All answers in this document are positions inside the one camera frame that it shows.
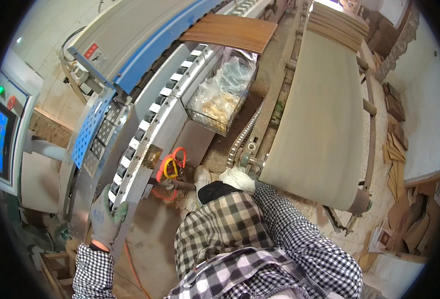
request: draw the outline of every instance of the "hand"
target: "hand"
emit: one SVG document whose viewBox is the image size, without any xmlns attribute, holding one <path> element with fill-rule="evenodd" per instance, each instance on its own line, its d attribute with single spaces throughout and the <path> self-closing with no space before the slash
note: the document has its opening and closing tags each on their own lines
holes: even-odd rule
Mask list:
<svg viewBox="0 0 440 299">
<path fill-rule="evenodd" d="M 111 251 L 120 230 L 120 225 L 127 216 L 128 202 L 122 202 L 116 211 L 110 212 L 108 206 L 109 189 L 110 184 L 102 190 L 97 201 L 90 208 L 89 217 L 93 228 L 92 242 L 102 248 L 98 244 L 100 243 L 108 248 L 108 251 Z"/>
</svg>

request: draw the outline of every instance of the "white tiled wall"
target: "white tiled wall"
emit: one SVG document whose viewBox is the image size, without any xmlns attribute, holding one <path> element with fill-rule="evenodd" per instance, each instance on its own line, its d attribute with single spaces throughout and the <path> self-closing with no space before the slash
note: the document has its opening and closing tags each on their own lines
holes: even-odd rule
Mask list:
<svg viewBox="0 0 440 299">
<path fill-rule="evenodd" d="M 11 48 L 44 79 L 37 107 L 75 126 L 84 105 L 65 78 L 59 51 L 75 30 L 97 15 L 100 0 L 37 0 L 22 21 Z M 104 0 L 101 12 L 112 5 Z"/>
</svg>

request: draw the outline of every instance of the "blue perforated metal panel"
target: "blue perforated metal panel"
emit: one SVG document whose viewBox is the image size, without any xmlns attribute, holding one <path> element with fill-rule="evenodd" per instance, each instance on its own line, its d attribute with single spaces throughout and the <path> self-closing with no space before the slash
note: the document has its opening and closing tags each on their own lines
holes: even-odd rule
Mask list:
<svg viewBox="0 0 440 299">
<path fill-rule="evenodd" d="M 82 167 L 85 155 L 91 147 L 92 141 L 97 134 L 97 130 L 103 121 L 105 111 L 109 107 L 110 101 L 114 95 L 115 90 L 111 90 L 103 98 L 98 98 L 85 118 L 72 151 L 72 159 L 79 169 Z"/>
</svg>

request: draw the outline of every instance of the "white cloth glove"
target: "white cloth glove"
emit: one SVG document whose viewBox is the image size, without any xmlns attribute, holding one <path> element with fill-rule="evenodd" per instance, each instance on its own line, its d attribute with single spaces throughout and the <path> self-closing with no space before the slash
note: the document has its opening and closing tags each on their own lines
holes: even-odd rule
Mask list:
<svg viewBox="0 0 440 299">
<path fill-rule="evenodd" d="M 224 173 L 220 175 L 220 180 L 236 189 L 243 190 L 247 194 L 255 193 L 255 181 L 246 173 L 238 170 L 236 166 L 227 168 Z"/>
</svg>

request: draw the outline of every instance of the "worker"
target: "worker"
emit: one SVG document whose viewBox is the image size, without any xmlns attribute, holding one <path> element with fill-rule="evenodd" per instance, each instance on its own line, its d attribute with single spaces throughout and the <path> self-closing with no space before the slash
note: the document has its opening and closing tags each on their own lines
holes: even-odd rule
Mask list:
<svg viewBox="0 0 440 299">
<path fill-rule="evenodd" d="M 360 267 L 274 187 L 253 197 L 197 167 L 199 207 L 175 235 L 179 284 L 166 298 L 359 298 Z M 80 244 L 73 298 L 114 298 L 109 253 L 127 214 L 108 208 L 108 188 L 92 205 L 92 243 Z"/>
</svg>

